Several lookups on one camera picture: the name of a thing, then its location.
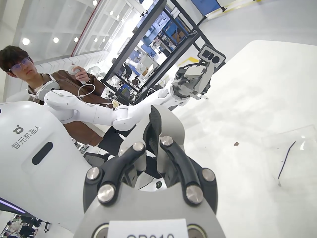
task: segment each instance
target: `robot body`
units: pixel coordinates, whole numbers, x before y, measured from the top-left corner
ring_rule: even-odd
[[[34,102],[0,105],[0,197],[72,232],[84,216],[91,167],[64,126]]]

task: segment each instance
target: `person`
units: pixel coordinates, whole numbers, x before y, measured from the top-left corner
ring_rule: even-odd
[[[22,226],[21,230],[19,231],[19,235],[22,237],[34,237],[35,229],[30,226]]]
[[[3,237],[15,238],[16,236],[12,236],[10,233],[5,232],[5,233],[3,234]]]
[[[20,221],[21,216],[20,215],[16,215],[15,218],[12,220],[13,222],[15,221]]]
[[[29,54],[17,46],[9,45],[0,51],[0,68],[4,70],[9,76],[21,79],[28,84],[28,93],[36,95],[36,92],[43,86],[43,84],[51,81],[51,76],[57,81],[61,90],[68,91],[74,95],[78,95],[78,89],[82,86],[81,81],[87,84],[93,84],[95,90],[93,93],[84,96],[84,102],[97,104],[104,103],[105,106],[112,107],[110,100],[101,97],[105,85],[98,81],[92,74],[88,74],[84,68],[74,66],[75,69],[80,71],[74,76],[70,75],[65,70],[59,70],[51,76],[49,74],[38,73],[32,58]],[[93,90],[93,86],[85,86],[80,90],[80,94],[87,94]],[[41,105],[44,102],[34,97],[29,98],[30,101],[37,102]],[[99,136],[94,130],[89,128],[86,124],[80,121],[74,121],[64,124],[69,135],[82,144],[89,144],[91,146],[98,146],[101,149],[113,153],[118,153],[120,144],[123,139],[119,133],[112,128],[106,132],[104,137]],[[122,132],[124,136],[129,134],[129,131]]]
[[[7,230],[11,233],[11,234],[14,234],[14,233],[19,233],[20,230],[22,229],[23,225],[21,222],[13,222],[13,221],[8,221],[7,222],[7,225],[9,226],[7,228]]]

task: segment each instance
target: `eyeglasses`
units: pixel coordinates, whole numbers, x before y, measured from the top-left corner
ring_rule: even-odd
[[[20,72],[22,70],[21,64],[23,64],[24,66],[30,66],[31,65],[31,59],[30,57],[26,57],[24,58],[20,63],[17,63],[15,65],[13,65],[9,71],[10,72]]]

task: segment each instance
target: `white cable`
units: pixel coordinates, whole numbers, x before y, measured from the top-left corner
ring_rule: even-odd
[[[149,95],[150,90],[153,90],[154,92],[156,92],[153,88],[150,88],[150,89],[147,91],[146,97]]]
[[[93,86],[94,89],[93,89],[90,93],[87,93],[87,94],[84,94],[84,95],[80,95],[80,90],[81,90],[81,88],[83,88],[83,87],[85,87],[85,86],[87,86],[87,85]],[[92,94],[92,93],[95,91],[95,89],[96,89],[96,86],[95,86],[94,84],[84,84],[84,85],[82,85],[81,87],[79,87],[78,93],[77,93],[78,96],[62,95],[62,94],[59,94],[59,93],[57,93],[57,92],[54,92],[54,90],[52,90],[52,91],[47,90],[47,91],[53,92],[53,93],[55,93],[55,94],[57,94],[57,95],[59,95],[59,96],[63,96],[63,97],[75,97],[75,98],[79,98],[84,104],[87,104],[87,105],[89,105],[89,106],[94,106],[94,105],[106,105],[106,107],[108,107],[108,105],[112,104],[112,102],[110,102],[110,103],[97,103],[97,104],[92,104],[92,103],[84,102],[84,101],[82,100],[83,97],[88,96],[89,94]]]

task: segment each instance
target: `hair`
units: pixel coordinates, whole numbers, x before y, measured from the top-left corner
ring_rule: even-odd
[[[28,53],[22,50],[20,47],[9,45],[0,51],[0,68],[5,72],[9,72],[9,69],[28,57]]]

